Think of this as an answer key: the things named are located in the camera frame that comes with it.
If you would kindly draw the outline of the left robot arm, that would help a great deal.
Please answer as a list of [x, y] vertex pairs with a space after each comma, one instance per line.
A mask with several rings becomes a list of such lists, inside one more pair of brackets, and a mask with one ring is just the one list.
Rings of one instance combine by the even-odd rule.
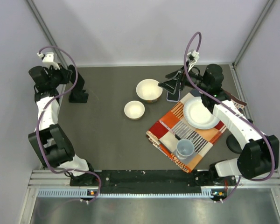
[[79, 158], [74, 147], [58, 124], [57, 111], [60, 103], [57, 98], [57, 87], [61, 84], [73, 84], [69, 95], [71, 103], [86, 103], [88, 93], [84, 90], [84, 79], [74, 65], [67, 68], [61, 66], [58, 70], [35, 66], [29, 70], [29, 75], [35, 82], [35, 103], [38, 107], [39, 133], [30, 133], [28, 140], [43, 166], [66, 169], [65, 175], [70, 178], [72, 186], [92, 185], [97, 181], [92, 165]]

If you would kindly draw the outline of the black wedge phone stand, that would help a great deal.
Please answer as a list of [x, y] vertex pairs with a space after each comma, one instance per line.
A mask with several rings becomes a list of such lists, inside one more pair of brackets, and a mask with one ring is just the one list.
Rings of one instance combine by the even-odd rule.
[[69, 96], [70, 103], [87, 103], [89, 94], [86, 90], [71, 91]]

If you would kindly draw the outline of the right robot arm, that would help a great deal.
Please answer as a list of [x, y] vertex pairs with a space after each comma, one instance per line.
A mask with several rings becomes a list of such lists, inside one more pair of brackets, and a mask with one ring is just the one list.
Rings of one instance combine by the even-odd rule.
[[223, 122], [242, 149], [237, 159], [215, 163], [214, 169], [208, 173], [209, 181], [218, 185], [231, 175], [255, 182], [271, 178], [278, 167], [278, 138], [265, 135], [235, 107], [222, 88], [221, 66], [209, 64], [203, 75], [192, 73], [192, 69], [193, 66], [187, 63], [182, 69], [167, 74], [167, 80], [158, 86], [170, 93], [181, 91], [185, 86], [198, 90], [204, 108]]

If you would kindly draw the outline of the black round-base phone holder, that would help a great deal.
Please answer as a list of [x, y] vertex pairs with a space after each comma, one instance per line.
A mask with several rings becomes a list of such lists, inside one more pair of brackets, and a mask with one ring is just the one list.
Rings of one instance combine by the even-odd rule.
[[242, 148], [236, 138], [230, 134], [226, 139], [226, 145], [229, 148], [230, 151], [236, 154], [241, 154]]

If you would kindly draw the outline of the phone with lilac case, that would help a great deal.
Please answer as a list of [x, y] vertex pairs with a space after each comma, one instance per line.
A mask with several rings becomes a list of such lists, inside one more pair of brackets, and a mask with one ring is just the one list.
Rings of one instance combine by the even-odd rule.
[[180, 91], [176, 91], [174, 94], [167, 92], [166, 100], [168, 102], [178, 102], [180, 100]]

